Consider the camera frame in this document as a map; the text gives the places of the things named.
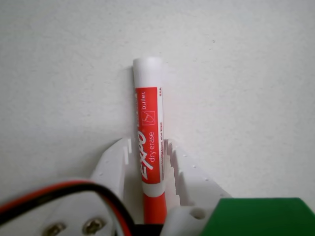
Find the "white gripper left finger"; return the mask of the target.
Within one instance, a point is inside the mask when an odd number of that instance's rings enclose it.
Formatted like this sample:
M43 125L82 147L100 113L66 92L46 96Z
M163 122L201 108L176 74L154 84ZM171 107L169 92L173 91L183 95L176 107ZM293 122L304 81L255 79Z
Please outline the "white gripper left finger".
M122 138L101 156L90 179L124 197L125 172L132 157L131 140ZM71 195L32 210L5 224L2 236L122 235L113 212L93 192Z

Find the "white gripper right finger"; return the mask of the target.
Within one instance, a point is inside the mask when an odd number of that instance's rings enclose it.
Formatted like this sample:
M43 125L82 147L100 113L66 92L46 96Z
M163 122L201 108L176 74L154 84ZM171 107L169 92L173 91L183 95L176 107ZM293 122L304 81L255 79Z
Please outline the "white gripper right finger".
M230 194L172 140L164 141L167 218L162 236L198 236L215 207Z

